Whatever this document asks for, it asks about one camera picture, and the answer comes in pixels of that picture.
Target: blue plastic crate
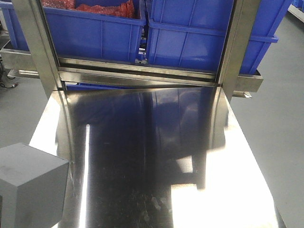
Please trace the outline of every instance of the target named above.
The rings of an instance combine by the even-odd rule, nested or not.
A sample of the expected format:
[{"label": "blue plastic crate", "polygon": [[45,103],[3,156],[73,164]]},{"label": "blue plastic crate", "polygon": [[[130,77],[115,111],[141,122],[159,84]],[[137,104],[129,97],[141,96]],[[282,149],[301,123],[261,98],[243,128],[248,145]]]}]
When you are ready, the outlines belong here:
[{"label": "blue plastic crate", "polygon": [[[252,35],[273,36],[292,0],[261,0]],[[153,0],[155,22],[227,30],[233,0]]]},{"label": "blue plastic crate", "polygon": [[[77,0],[80,4],[117,6],[126,0]],[[135,0],[139,19],[45,7],[50,32],[59,55],[134,62],[146,24],[144,0]],[[15,49],[29,50],[12,3],[0,1]]]},{"label": "blue plastic crate", "polygon": [[293,2],[291,3],[293,6],[297,7],[297,8],[301,8],[303,7],[303,0],[293,0]]},{"label": "blue plastic crate", "polygon": [[[193,68],[216,72],[225,42],[224,31],[175,26],[149,20],[147,58],[149,64]],[[277,37],[251,36],[241,68],[254,74],[271,43]]]}]

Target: red netting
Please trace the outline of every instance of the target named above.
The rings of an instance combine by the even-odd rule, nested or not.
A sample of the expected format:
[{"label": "red netting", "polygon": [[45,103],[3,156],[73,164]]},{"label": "red netting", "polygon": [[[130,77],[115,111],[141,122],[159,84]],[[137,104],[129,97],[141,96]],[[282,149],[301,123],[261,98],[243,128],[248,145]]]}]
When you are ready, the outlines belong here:
[{"label": "red netting", "polygon": [[135,18],[135,10],[133,0],[128,0],[120,6],[88,6],[81,4],[75,9],[75,0],[42,0],[43,6],[53,7],[58,9],[79,10],[90,13],[98,13],[105,15],[112,15],[125,18]]},{"label": "red netting", "polygon": [[90,13],[98,13],[105,15],[112,15],[125,18],[135,18],[135,10],[133,5],[133,0],[128,0],[126,3],[122,3],[120,6],[88,6],[81,4],[76,8],[79,11],[85,11]]},{"label": "red netting", "polygon": [[75,9],[75,0],[42,0],[42,5],[58,9]]}]

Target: gray floor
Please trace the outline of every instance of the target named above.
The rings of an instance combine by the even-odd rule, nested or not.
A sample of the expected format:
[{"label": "gray floor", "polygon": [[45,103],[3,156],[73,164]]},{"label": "gray floor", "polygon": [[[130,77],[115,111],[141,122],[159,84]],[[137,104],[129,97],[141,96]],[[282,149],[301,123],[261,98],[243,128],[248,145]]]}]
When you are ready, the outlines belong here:
[{"label": "gray floor", "polygon": [[252,99],[231,106],[288,228],[304,227],[304,24],[287,15]]},{"label": "gray floor", "polygon": [[[287,15],[259,70],[254,98],[232,107],[288,228],[304,227],[304,25]],[[46,105],[39,80],[0,88],[0,147],[28,143]]]}]

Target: reflective metal surface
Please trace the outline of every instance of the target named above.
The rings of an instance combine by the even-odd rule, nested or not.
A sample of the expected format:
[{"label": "reflective metal surface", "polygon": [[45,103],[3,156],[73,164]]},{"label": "reflective metal surface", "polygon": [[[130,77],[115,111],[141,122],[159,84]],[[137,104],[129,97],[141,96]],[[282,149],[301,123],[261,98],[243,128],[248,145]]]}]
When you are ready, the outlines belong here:
[{"label": "reflective metal surface", "polygon": [[7,69],[37,71],[30,52],[14,50],[10,41],[0,50],[0,54]]},{"label": "reflective metal surface", "polygon": [[39,74],[36,71],[26,71],[26,70],[10,70],[8,73],[10,77],[26,77],[26,78],[39,78]]},{"label": "reflective metal surface", "polygon": [[261,0],[235,0],[217,82],[230,101]]},{"label": "reflective metal surface", "polygon": [[235,91],[257,92],[263,82],[263,77],[259,72],[256,75],[239,75]]},{"label": "reflective metal surface", "polygon": [[204,80],[190,80],[188,78],[182,78],[180,76],[146,76],[146,75],[136,75],[132,73],[117,73],[117,72],[109,72],[109,71],[96,71],[96,70],[87,70],[87,69],[77,69],[77,68],[65,68],[60,67],[59,75],[61,80],[73,82],[73,81],[83,81],[83,78],[94,78],[94,81],[102,83],[105,78],[116,78],[116,79],[124,79],[130,80],[135,83],[133,85],[136,87],[138,84],[144,85],[154,85],[154,84],[182,84],[189,86],[216,86],[217,83],[214,82],[206,82]]},{"label": "reflective metal surface", "polygon": [[154,73],[162,75],[175,75],[175,76],[185,76],[193,78],[204,78],[215,80],[214,72],[206,72],[198,69],[187,69],[187,68],[175,68],[170,66],[157,66],[157,65],[148,65],[148,64],[136,64],[136,63],[126,63],[105,60],[101,62],[98,59],[76,59],[72,57],[60,57],[60,64],[63,66],[77,65],[83,67],[100,67],[100,68],[110,68],[117,69],[128,72],[137,72],[138,74],[143,73]]},{"label": "reflective metal surface", "polygon": [[70,160],[58,227],[285,227],[221,88],[65,95],[30,142]]},{"label": "reflective metal surface", "polygon": [[245,92],[245,91],[234,91],[233,96],[242,97],[242,98],[252,98],[251,94],[249,92]]}]

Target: gray box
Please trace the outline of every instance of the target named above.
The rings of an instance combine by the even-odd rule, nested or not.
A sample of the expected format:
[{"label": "gray box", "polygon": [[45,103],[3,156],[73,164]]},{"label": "gray box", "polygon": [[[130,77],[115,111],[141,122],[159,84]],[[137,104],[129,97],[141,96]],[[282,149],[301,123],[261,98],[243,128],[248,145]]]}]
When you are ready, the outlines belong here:
[{"label": "gray box", "polygon": [[1,228],[49,228],[62,218],[68,161],[18,143],[0,149]]}]

